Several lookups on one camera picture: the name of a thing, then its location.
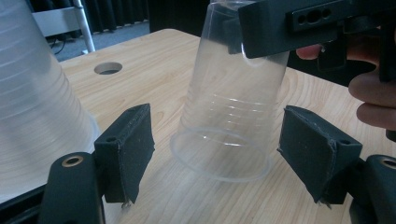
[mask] table hole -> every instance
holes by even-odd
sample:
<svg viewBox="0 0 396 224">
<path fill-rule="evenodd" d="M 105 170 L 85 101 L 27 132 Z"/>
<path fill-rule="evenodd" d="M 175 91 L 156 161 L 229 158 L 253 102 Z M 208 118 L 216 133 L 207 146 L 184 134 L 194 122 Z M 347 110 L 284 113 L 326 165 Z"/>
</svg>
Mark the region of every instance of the table hole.
<svg viewBox="0 0 396 224">
<path fill-rule="evenodd" d="M 101 63 L 96 65 L 94 72 L 99 75 L 112 75 L 118 73 L 122 69 L 120 63 Z"/>
</svg>

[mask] light wood grain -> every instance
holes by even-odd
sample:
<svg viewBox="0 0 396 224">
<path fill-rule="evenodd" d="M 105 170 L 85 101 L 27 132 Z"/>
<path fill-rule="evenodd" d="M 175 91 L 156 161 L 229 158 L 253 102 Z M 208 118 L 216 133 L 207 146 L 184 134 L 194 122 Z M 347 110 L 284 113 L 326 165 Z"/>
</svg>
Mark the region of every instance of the light wood grain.
<svg viewBox="0 0 396 224">
<path fill-rule="evenodd" d="M 226 183 L 192 172 L 172 156 L 175 133 L 186 99 L 199 38 L 163 30 L 62 63 L 67 77 L 102 130 L 125 109 L 151 104 L 156 151 L 140 185 L 136 204 L 123 211 L 120 223 L 350 223 L 348 207 L 332 210 L 315 204 L 304 185 L 276 152 L 286 105 L 321 115 L 364 144 L 362 157 L 375 153 L 395 156 L 384 130 L 359 122 L 361 102 L 347 89 L 287 69 L 278 95 L 276 126 L 271 144 L 273 169 L 264 179 Z M 93 72 L 99 63 L 123 68 L 110 75 Z"/>
</svg>

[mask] human hand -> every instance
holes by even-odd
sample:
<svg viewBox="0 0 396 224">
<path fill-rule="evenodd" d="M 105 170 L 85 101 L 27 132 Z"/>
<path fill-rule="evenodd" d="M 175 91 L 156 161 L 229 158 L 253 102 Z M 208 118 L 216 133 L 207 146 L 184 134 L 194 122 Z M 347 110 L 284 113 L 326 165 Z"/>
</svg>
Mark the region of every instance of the human hand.
<svg viewBox="0 0 396 224">
<path fill-rule="evenodd" d="M 297 49 L 296 53 L 302 59 L 313 60 L 320 50 L 320 45 L 314 45 Z M 363 35 L 350 37 L 346 57 L 376 65 L 373 72 L 361 74 L 349 83 L 350 94 L 364 102 L 357 110 L 358 119 L 375 127 L 396 131 L 396 81 L 379 81 L 379 38 Z"/>
</svg>

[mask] clear plastic cup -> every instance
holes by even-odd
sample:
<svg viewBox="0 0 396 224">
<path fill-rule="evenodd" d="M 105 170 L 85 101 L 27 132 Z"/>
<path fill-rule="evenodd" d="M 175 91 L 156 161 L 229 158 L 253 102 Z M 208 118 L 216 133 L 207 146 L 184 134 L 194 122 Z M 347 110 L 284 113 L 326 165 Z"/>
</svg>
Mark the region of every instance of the clear plastic cup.
<svg viewBox="0 0 396 224">
<path fill-rule="evenodd" d="M 209 4 L 187 101 L 171 138 L 176 158 L 224 181 L 268 173 L 273 111 L 289 56 L 245 56 L 237 9 L 251 3 Z"/>
<path fill-rule="evenodd" d="M 100 131 L 24 0 L 0 1 L 0 203 L 47 182 L 62 155 L 93 152 Z"/>
</svg>

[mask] upside-down plastic cup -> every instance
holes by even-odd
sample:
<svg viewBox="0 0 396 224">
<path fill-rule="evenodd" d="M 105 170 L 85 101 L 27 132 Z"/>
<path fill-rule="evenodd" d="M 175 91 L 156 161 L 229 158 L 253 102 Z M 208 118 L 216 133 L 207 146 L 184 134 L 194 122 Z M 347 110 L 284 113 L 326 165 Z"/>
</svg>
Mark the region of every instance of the upside-down plastic cup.
<svg viewBox="0 0 396 224">
<path fill-rule="evenodd" d="M 0 203 L 47 182 L 62 155 L 100 131 L 73 93 L 24 0 L 0 1 Z"/>
<path fill-rule="evenodd" d="M 249 1 L 212 1 L 188 97 L 171 150 L 199 174 L 231 182 L 264 177 L 276 96 L 289 53 L 248 59 L 237 9 Z"/>
</svg>

